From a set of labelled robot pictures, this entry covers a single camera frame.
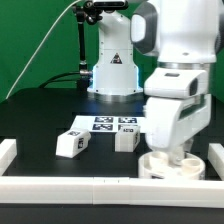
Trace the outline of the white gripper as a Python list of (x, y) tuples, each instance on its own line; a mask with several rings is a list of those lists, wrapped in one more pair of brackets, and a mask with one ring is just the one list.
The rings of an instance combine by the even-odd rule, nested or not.
[(157, 68), (144, 92), (146, 142), (153, 151), (181, 153), (211, 118), (206, 70)]

